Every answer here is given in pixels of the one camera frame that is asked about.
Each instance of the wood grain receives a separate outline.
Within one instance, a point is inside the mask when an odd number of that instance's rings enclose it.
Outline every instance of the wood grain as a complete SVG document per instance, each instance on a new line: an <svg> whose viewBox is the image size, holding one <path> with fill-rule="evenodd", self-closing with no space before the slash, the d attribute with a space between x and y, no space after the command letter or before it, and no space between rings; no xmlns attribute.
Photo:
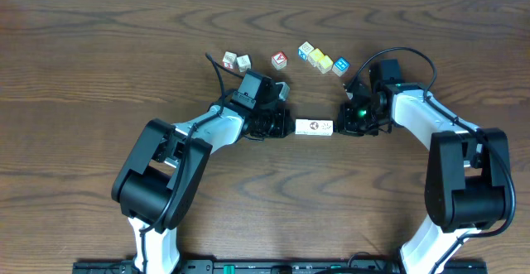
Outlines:
<svg viewBox="0 0 530 274"><path fill-rule="evenodd" d="M352 68L321 75L296 58L304 41ZM206 51L250 54L254 69L289 83L295 117L335 119L342 82L390 46L424 51L443 104L508 134L516 219L459 256L483 258L490 273L528 272L530 0L0 0L0 273L68 273L79 259L135 253L110 187L148 120L189 120L219 97ZM290 59L279 72L278 50ZM421 59L393 57L407 80L430 77ZM210 158L180 248L392 254L426 214L426 163L404 130L241 141Z"/></svg>

